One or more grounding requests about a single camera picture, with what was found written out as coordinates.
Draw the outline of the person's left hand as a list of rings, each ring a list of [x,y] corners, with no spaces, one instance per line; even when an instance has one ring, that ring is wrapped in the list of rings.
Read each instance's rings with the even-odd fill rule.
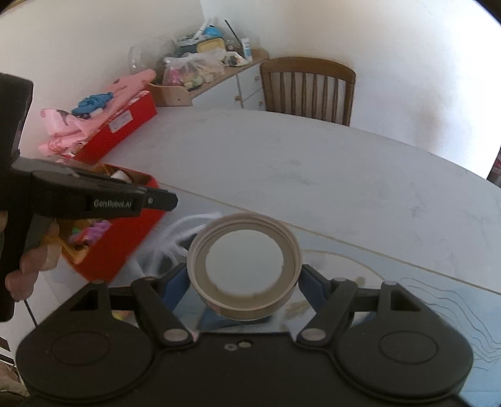
[[[45,231],[41,244],[23,254],[19,264],[5,275],[4,286],[8,298],[15,302],[31,297],[39,274],[53,270],[61,256],[62,247],[56,241],[59,225],[53,220]]]

